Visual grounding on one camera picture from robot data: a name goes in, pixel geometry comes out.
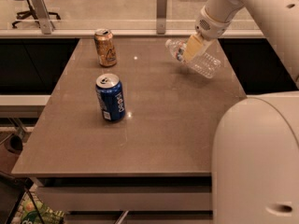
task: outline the brown soda can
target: brown soda can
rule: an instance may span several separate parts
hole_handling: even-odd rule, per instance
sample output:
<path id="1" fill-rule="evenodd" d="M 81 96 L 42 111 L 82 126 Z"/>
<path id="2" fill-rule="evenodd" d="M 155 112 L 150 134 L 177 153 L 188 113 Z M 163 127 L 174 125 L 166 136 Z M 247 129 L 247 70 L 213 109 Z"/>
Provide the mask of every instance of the brown soda can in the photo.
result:
<path id="1" fill-rule="evenodd" d="M 101 65 L 109 67 L 117 63 L 113 34 L 109 29 L 97 29 L 94 32 L 94 42 Z"/>

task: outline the blue soda can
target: blue soda can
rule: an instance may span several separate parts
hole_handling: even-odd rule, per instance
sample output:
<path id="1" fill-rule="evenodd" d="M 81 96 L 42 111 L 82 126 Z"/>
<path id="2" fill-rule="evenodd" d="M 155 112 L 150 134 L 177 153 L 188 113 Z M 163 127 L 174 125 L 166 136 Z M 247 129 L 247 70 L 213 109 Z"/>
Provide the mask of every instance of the blue soda can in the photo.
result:
<path id="1" fill-rule="evenodd" d="M 102 109 L 103 118 L 117 121 L 124 117 L 122 84 L 118 76 L 103 74 L 96 79 L 95 90 Z"/>

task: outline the countertop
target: countertop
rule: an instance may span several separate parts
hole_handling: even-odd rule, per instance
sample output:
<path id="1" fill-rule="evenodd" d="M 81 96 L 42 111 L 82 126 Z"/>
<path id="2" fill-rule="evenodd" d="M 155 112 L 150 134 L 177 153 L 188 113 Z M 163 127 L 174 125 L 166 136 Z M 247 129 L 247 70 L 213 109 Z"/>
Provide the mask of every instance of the countertop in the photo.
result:
<path id="1" fill-rule="evenodd" d="M 200 176 L 211 174 L 214 133 L 223 114 L 246 97 L 218 42 L 221 60 L 207 79 L 174 60 L 165 37 L 115 37 L 118 63 L 98 64 L 81 39 L 12 174 L 30 177 Z M 126 116 L 102 118 L 95 80 L 119 76 Z"/>

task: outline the black cabinet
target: black cabinet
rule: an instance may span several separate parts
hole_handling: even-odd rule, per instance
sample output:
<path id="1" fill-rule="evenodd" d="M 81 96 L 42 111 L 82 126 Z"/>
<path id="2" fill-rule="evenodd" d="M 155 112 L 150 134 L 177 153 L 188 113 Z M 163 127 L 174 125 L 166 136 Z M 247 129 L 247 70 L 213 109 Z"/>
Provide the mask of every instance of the black cabinet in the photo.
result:
<path id="1" fill-rule="evenodd" d="M 246 94 L 297 91 L 266 39 L 222 38 L 219 41 Z"/>
<path id="2" fill-rule="evenodd" d="M 78 39 L 0 39 L 0 94 L 51 94 Z"/>

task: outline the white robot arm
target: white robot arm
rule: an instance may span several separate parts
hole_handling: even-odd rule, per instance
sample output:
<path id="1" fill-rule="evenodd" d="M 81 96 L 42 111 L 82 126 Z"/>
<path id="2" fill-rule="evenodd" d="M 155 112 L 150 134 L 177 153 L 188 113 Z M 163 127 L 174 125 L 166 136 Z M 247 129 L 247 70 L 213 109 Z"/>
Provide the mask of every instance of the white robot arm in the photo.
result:
<path id="1" fill-rule="evenodd" d="M 297 81 L 299 0 L 208 0 L 195 29 L 205 40 L 220 37 L 242 7 Z M 213 145 L 213 223 L 299 223 L 298 141 L 298 91 L 249 97 L 230 108 Z"/>
<path id="2" fill-rule="evenodd" d="M 296 82 L 299 75 L 299 0 L 208 0 L 195 29 L 206 40 L 220 37 L 245 7 Z"/>

